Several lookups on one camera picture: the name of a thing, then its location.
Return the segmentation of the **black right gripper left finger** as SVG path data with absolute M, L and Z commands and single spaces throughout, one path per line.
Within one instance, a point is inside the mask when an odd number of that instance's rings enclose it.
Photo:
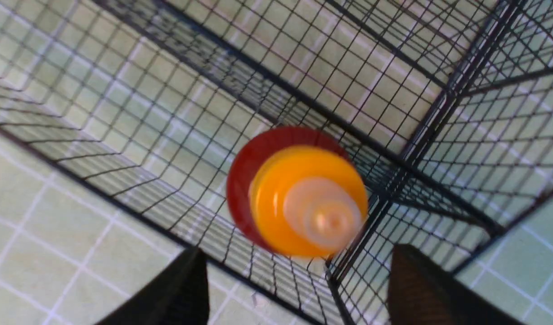
M 99 325 L 206 325 L 209 321 L 207 255 L 185 249 Z

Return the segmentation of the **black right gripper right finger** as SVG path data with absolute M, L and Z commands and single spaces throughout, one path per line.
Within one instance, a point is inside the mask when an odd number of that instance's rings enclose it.
M 392 325 L 520 325 L 409 244 L 392 250 L 387 309 Z

